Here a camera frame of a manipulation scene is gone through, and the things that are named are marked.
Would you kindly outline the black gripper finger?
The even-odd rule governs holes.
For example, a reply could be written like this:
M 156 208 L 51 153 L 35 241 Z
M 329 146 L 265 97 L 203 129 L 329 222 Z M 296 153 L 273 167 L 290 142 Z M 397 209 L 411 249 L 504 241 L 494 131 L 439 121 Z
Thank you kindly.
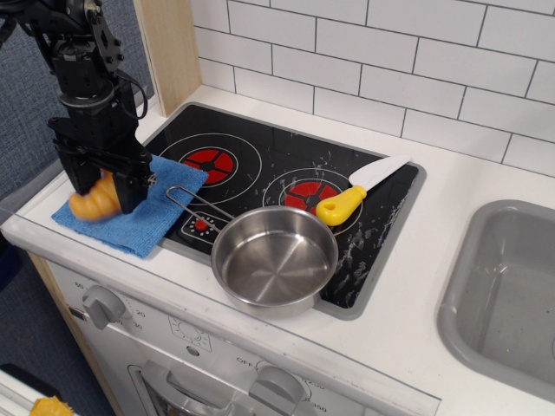
M 100 168 L 77 151 L 60 149 L 59 159 L 77 194 L 89 193 L 101 178 Z
M 123 214 L 129 214 L 147 199 L 149 189 L 156 183 L 155 172 L 114 173 L 116 195 Z

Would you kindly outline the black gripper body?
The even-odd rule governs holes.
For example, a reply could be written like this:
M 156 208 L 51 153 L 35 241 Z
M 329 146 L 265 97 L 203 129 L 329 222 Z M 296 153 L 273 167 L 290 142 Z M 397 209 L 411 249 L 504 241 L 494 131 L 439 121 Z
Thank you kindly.
M 101 105 L 67 110 L 67 117 L 48 121 L 58 154 L 60 149 L 77 151 L 114 173 L 150 171 L 152 157 L 135 137 L 139 119 L 129 82 L 119 82 Z

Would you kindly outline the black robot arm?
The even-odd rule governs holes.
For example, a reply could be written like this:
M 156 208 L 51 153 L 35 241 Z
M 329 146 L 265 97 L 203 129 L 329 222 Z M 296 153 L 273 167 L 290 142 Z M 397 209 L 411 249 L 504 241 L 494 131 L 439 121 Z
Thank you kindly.
M 152 156 L 135 138 L 145 116 L 134 101 L 140 84 L 119 68 L 121 41 L 110 31 L 101 2 L 3 1 L 1 18 L 1 40 L 21 27 L 57 79 L 68 115 L 48 125 L 77 194 L 89 194 L 109 172 L 122 212 L 132 212 L 154 181 Z

